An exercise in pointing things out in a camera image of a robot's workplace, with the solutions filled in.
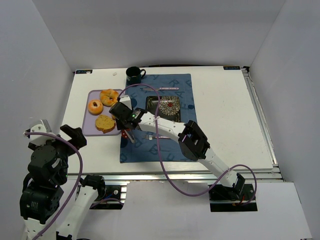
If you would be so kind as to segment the metal tongs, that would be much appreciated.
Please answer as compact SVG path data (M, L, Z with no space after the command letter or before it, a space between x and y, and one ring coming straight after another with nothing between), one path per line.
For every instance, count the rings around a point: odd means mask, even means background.
M127 129L123 129L121 131L121 136L122 136L122 138L127 139L128 141L130 141L132 144L135 143L135 137L134 137L134 135L133 135L133 133L132 133L132 131L130 129L128 129L128 128Z

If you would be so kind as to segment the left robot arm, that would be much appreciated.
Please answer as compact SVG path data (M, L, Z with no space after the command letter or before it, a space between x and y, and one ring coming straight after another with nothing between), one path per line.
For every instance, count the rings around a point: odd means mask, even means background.
M32 150L28 173L19 201L28 240L76 240L80 227L94 201L106 193L102 176L78 176L63 204L62 185L68 180L68 159L87 145L80 127L65 124L60 130L65 140L52 133L47 121L40 120L24 132Z

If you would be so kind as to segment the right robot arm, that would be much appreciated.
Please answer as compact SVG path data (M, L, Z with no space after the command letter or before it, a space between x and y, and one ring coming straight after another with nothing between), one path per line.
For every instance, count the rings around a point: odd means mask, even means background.
M244 177L217 156L198 124L193 120L183 123L161 118L158 116L159 109L160 104L157 105L155 114L152 114L145 109L131 109L126 104L117 102L109 113L115 116L121 130L152 132L177 142L184 157L205 166L217 177L226 194L232 200L238 200L245 185Z

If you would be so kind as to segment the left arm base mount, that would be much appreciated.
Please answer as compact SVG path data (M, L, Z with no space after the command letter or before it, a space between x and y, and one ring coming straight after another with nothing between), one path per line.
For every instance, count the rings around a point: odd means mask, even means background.
M123 208L120 185L106 184L103 176L88 174L84 179L80 179L75 199L85 186L93 187L98 192L98 197L91 204L91 210L121 210Z

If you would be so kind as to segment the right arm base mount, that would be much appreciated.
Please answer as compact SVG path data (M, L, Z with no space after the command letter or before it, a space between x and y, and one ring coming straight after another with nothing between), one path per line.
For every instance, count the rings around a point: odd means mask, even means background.
M257 212L256 197L244 205L253 195L254 186L251 183L244 185L239 196L228 192L226 187L218 184L209 191L210 211L212 213Z

